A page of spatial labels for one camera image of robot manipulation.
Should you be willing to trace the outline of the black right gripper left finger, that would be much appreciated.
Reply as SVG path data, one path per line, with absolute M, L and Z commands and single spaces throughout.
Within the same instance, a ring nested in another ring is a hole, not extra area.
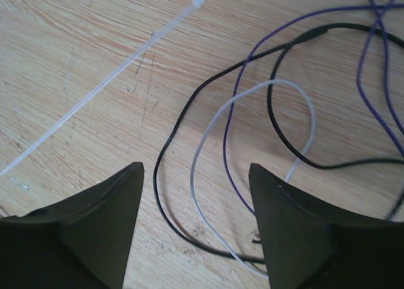
M 60 202 L 1 218 L 1 287 L 122 288 L 143 181 L 134 162 Z

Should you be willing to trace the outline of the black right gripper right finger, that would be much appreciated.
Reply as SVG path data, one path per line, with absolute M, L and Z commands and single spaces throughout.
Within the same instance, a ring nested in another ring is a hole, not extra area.
M 257 163 L 249 185 L 272 288 L 403 287 L 403 223 L 334 206 Z

